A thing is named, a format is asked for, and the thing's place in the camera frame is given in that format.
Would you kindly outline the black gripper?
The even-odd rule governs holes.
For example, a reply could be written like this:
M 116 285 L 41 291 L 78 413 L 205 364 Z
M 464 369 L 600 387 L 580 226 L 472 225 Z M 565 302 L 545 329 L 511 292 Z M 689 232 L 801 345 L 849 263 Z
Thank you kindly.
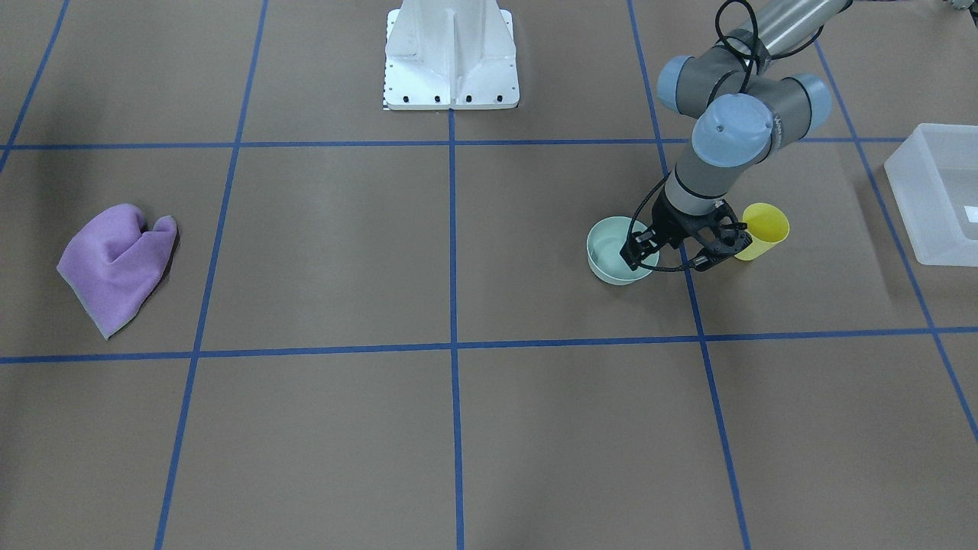
M 705 272 L 729 260 L 749 244 L 746 224 L 721 199 L 706 215 L 687 215 L 668 202 L 663 191 L 646 197 L 651 203 L 651 219 L 643 231 L 629 230 L 620 256 L 632 272 L 658 269 L 658 251 L 669 246 L 680 248 L 688 239 L 700 250 L 689 258 L 691 270 Z

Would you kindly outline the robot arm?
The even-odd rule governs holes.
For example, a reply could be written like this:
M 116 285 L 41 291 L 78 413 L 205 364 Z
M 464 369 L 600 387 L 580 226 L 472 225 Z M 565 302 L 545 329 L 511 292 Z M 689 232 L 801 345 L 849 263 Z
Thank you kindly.
M 724 27 L 724 2 L 716 11 L 714 45 L 698 57 L 671 59 L 656 93 L 679 115 L 694 119 L 688 145 L 669 174 L 642 201 L 651 209 L 645 229 L 631 219 L 620 254 L 626 268 L 653 270 L 661 248 L 692 239 L 699 251 L 681 271 L 703 272 L 744 254 L 753 233 L 727 202 L 744 171 L 820 128 L 831 114 L 831 91 L 814 74 L 766 76 L 777 60 L 814 44 L 849 1 L 771 1 L 756 9 L 740 3 L 746 21 Z

